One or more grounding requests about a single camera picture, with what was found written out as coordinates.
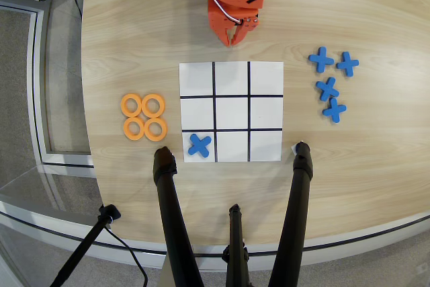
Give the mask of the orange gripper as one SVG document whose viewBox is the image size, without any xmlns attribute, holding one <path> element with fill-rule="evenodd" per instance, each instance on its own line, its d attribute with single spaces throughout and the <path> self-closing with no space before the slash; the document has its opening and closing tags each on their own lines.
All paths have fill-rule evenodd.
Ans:
<svg viewBox="0 0 430 287">
<path fill-rule="evenodd" d="M 208 19 L 212 31 L 226 47 L 235 46 L 259 25 L 259 10 L 208 0 Z"/>
</svg>

